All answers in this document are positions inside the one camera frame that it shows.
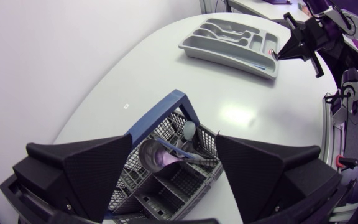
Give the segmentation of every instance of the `blue basket handle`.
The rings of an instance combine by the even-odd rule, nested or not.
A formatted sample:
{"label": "blue basket handle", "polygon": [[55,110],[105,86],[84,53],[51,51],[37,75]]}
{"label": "blue basket handle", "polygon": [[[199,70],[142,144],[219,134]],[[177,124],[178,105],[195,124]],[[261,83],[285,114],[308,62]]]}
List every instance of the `blue basket handle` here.
{"label": "blue basket handle", "polygon": [[139,145],[143,139],[178,107],[187,120],[194,122],[196,126],[200,124],[186,94],[179,90],[173,90],[128,130],[126,134],[132,135],[132,148]]}

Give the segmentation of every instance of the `spoon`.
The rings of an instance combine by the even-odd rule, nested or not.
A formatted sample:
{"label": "spoon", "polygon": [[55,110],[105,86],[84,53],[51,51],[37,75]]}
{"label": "spoon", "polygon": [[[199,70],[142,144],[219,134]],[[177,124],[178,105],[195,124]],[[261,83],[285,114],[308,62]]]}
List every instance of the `spoon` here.
{"label": "spoon", "polygon": [[[196,152],[195,150],[187,151],[184,147],[186,142],[191,141],[193,139],[195,133],[196,133],[196,124],[192,121],[186,121],[185,124],[183,125],[183,138],[180,139],[180,141],[177,141],[176,147],[183,149],[185,152]],[[184,157],[184,155],[180,154],[179,152],[177,152],[177,156],[179,158]]]}
{"label": "spoon", "polygon": [[217,159],[180,159],[169,154],[164,146],[154,139],[145,140],[139,147],[140,164],[150,172],[158,172],[174,162],[189,162],[205,166],[215,166]]}

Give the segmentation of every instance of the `white tabletop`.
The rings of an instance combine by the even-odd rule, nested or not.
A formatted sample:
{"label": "white tabletop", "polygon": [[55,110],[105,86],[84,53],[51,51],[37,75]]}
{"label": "white tabletop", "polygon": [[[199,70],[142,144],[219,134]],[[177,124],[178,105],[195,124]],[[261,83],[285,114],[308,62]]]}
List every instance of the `white tabletop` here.
{"label": "white tabletop", "polygon": [[[315,77],[310,61],[284,60],[278,63],[276,80],[188,58],[178,44],[211,17],[263,28],[279,37],[279,48],[290,37],[287,28],[244,14],[207,14],[170,24],[133,48],[98,83],[55,144],[123,135],[165,95],[179,89],[188,95],[200,122],[215,133],[288,146],[321,145],[322,98],[336,91],[321,57],[323,77]],[[210,217],[241,223],[225,173],[186,219]]]}

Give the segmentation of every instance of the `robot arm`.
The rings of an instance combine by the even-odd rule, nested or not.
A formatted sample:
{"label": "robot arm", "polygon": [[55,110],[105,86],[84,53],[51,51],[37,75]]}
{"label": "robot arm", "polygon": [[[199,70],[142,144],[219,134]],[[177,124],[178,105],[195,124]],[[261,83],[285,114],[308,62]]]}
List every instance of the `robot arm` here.
{"label": "robot arm", "polygon": [[358,71],[351,68],[342,76],[342,88],[333,96],[333,120],[341,124],[346,120],[347,113],[353,112],[353,103],[358,101]]}
{"label": "robot arm", "polygon": [[[316,77],[324,75],[315,51],[322,49],[334,41],[343,41],[342,34],[351,39],[358,39],[358,16],[329,6],[325,0],[304,0],[313,17],[305,22],[301,28],[291,14],[284,15],[284,19],[291,26],[291,37],[279,53],[274,53],[276,60],[300,58],[304,61],[311,59],[316,70]],[[354,102],[358,101],[358,71],[354,68],[342,74],[342,80],[337,83],[338,92],[332,96],[331,110],[336,123],[343,123],[347,119],[347,112],[352,113]]]}
{"label": "robot arm", "polygon": [[[321,5],[316,4],[317,2],[321,3],[321,0],[305,0],[309,9],[312,6],[319,9],[318,6]],[[313,14],[313,17],[305,22],[303,28],[297,24],[290,13],[285,14],[284,19],[292,28],[291,37],[279,53],[274,53],[276,60],[300,58],[307,61],[311,59],[317,77],[324,75],[324,72],[317,60],[315,51],[334,41],[343,41],[342,34],[351,39],[358,39],[358,17],[347,10],[339,9],[335,5],[327,5],[325,10]]]}

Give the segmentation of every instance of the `dishwasher cutlery basket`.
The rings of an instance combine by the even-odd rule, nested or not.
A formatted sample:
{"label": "dishwasher cutlery basket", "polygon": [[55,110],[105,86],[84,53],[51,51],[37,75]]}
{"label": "dishwasher cutlery basket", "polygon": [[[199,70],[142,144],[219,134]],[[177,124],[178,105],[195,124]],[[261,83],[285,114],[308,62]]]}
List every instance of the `dishwasher cutlery basket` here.
{"label": "dishwasher cutlery basket", "polygon": [[116,223],[136,218],[182,219],[211,188],[212,181],[222,174],[220,162],[214,167],[174,163],[155,174],[139,162],[138,149],[144,140],[162,138],[175,145],[183,138],[183,126],[188,120],[196,124],[193,138],[196,150],[212,159],[218,158],[215,134],[200,124],[188,97],[174,90],[128,131],[132,135],[132,151],[109,203],[110,219]]}

